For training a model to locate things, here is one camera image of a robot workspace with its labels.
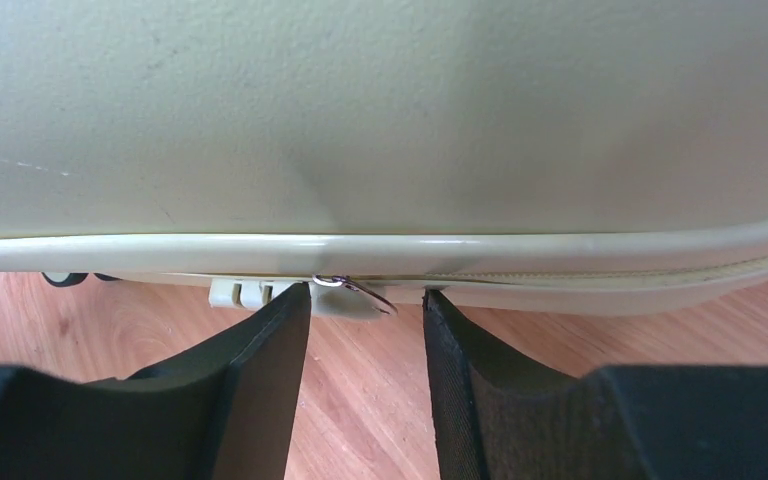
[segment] wooden floor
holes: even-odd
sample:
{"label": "wooden floor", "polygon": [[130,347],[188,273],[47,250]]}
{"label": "wooden floor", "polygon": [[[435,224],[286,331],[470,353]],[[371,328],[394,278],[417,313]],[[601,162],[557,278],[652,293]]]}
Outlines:
{"label": "wooden floor", "polygon": [[[103,283],[54,289],[0,273],[0,363],[74,380],[124,377],[243,319],[200,288]],[[582,375],[618,362],[768,364],[768,283],[637,318],[465,308],[516,348]],[[292,479],[437,478],[420,309],[373,323],[314,319],[287,467]]]}

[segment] metal zipper pull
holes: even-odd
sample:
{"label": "metal zipper pull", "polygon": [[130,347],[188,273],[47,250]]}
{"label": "metal zipper pull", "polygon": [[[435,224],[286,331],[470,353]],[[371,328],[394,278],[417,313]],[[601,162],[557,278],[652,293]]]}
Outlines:
{"label": "metal zipper pull", "polygon": [[314,275],[313,276],[313,283],[320,285],[322,287],[331,287],[331,288],[347,288],[353,292],[358,292],[365,294],[371,301],[372,301],[372,308],[377,310],[378,312],[383,313],[384,315],[397,315],[399,313],[399,310],[396,308],[395,305],[390,303],[386,298],[382,297],[381,295],[373,292],[367,287],[364,287],[360,283],[352,280],[348,276],[345,275],[331,275],[331,276],[323,276],[323,275]]}

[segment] zipper teeth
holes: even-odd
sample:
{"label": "zipper teeth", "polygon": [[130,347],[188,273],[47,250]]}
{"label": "zipper teeth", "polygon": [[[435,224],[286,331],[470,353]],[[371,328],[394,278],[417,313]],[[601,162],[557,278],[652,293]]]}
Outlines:
{"label": "zipper teeth", "polygon": [[715,280],[722,277],[735,276],[743,273],[768,268],[768,256],[752,260],[744,260],[724,265],[704,268],[685,268],[675,270],[644,270],[618,272],[509,272],[509,273],[464,273],[464,274],[427,274],[429,279],[484,281],[496,283],[543,283],[543,281],[591,281],[591,280],[629,280],[644,281],[674,280],[675,283],[698,280]]}

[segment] wood grain floor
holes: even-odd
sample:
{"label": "wood grain floor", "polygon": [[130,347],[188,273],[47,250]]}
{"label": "wood grain floor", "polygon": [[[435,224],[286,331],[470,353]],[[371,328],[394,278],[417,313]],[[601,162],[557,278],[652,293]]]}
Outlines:
{"label": "wood grain floor", "polygon": [[[87,381],[124,377],[240,321],[195,287],[54,289],[0,273],[0,363]],[[605,363],[768,364],[768,283],[696,308],[587,318],[465,308],[533,358],[573,375]],[[287,467],[291,479],[437,478],[419,307],[396,319],[313,321]]]}

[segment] black wheel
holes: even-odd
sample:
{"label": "black wheel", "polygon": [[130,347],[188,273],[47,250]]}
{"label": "black wheel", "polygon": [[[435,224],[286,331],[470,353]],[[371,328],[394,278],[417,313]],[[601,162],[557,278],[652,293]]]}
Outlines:
{"label": "black wheel", "polygon": [[119,280],[122,280],[121,278],[111,277],[110,275],[105,275],[103,273],[94,273],[93,275],[102,282],[118,282]]}
{"label": "black wheel", "polygon": [[86,273],[60,273],[60,272],[42,272],[42,278],[49,285],[62,288],[75,286],[87,278]]}

